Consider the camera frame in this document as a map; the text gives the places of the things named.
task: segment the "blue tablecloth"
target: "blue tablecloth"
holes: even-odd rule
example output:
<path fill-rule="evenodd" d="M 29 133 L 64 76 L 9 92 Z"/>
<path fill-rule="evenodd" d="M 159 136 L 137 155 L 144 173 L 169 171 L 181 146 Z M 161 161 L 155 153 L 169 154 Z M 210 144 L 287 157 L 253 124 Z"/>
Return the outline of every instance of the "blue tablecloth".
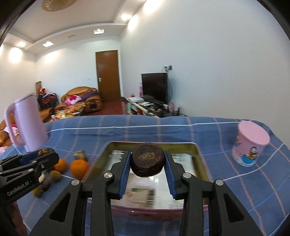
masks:
<path fill-rule="evenodd" d="M 223 179 L 242 202 L 264 235 L 272 236 L 290 212 L 290 151 L 265 124 L 254 121 L 270 135 L 271 142 L 255 165 L 243 167 L 231 150 L 238 132 L 237 119 L 211 117 L 81 116 L 47 123 L 50 138 L 43 147 L 51 147 L 68 163 L 73 154 L 85 150 L 92 163 L 111 141 L 194 142 L 199 145 L 212 179 Z M 2 158 L 25 153 L 11 146 Z M 18 200 L 23 220 L 30 231 L 41 215 L 71 181 L 65 178 L 53 185 L 41 198 L 31 193 Z M 114 216 L 115 235 L 178 235 L 179 221 L 141 221 Z M 205 223 L 204 234 L 208 235 Z M 86 235 L 89 225 L 86 222 Z"/>

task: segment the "leather armchair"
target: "leather armchair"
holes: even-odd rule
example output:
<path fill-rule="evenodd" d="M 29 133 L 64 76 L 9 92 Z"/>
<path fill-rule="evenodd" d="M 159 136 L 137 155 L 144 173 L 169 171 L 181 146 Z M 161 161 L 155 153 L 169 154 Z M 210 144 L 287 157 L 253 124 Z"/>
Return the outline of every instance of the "leather armchair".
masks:
<path fill-rule="evenodd" d="M 91 91 L 98 91 L 96 88 L 89 88 L 89 87 L 76 87 L 68 91 L 66 94 L 64 94 L 61 98 L 61 103 L 55 107 L 55 112 L 58 112 L 59 110 L 67 108 L 68 105 L 64 103 L 66 99 L 68 99 L 72 95 L 77 95 L 82 97 L 88 92 Z M 99 95 L 94 95 L 89 98 L 87 98 L 85 101 L 77 102 L 75 105 L 85 104 L 85 112 L 96 112 L 101 110 L 102 108 L 102 99 Z"/>
<path fill-rule="evenodd" d="M 54 110 L 53 110 L 53 108 L 47 108 L 47 109 L 40 111 L 39 114 L 40 114 L 40 117 L 42 119 L 42 122 L 46 123 L 50 120 L 51 115 L 54 114 Z M 10 115 L 10 120 L 11 120 L 11 124 L 15 124 L 15 119 L 14 119 L 13 115 Z M 4 146 L 9 147 L 12 145 L 9 134 L 6 131 L 4 131 L 5 127 L 6 127 L 6 123 L 5 123 L 5 120 L 3 120 L 0 123 L 0 147 L 4 147 Z"/>

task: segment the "wooden door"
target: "wooden door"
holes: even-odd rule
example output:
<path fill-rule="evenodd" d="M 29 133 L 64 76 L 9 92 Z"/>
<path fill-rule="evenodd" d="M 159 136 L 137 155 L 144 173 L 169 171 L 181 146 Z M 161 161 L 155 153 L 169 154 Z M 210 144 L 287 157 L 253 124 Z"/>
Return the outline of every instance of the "wooden door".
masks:
<path fill-rule="evenodd" d="M 96 52 L 97 80 L 103 102 L 121 98 L 118 51 Z"/>

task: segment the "black tv screen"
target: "black tv screen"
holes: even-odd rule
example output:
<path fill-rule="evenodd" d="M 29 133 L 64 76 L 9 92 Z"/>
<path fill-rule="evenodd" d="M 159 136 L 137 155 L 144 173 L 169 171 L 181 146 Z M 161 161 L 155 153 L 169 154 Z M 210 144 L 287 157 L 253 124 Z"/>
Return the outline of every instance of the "black tv screen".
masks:
<path fill-rule="evenodd" d="M 142 74 L 143 96 L 168 103 L 167 73 Z"/>

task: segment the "orange fruit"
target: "orange fruit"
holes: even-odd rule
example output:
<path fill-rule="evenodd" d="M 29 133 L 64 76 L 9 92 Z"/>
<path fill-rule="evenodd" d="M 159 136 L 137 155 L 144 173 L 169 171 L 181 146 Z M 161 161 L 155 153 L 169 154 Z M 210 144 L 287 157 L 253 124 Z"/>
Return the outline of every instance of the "orange fruit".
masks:
<path fill-rule="evenodd" d="M 64 173 L 68 169 L 68 164 L 64 159 L 59 159 L 58 163 L 53 166 L 53 169 L 60 173 Z"/>
<path fill-rule="evenodd" d="M 89 163 L 87 163 L 85 160 L 74 160 L 70 164 L 70 172 L 76 179 L 82 179 L 85 176 L 87 170 L 89 169 L 89 166 Z"/>

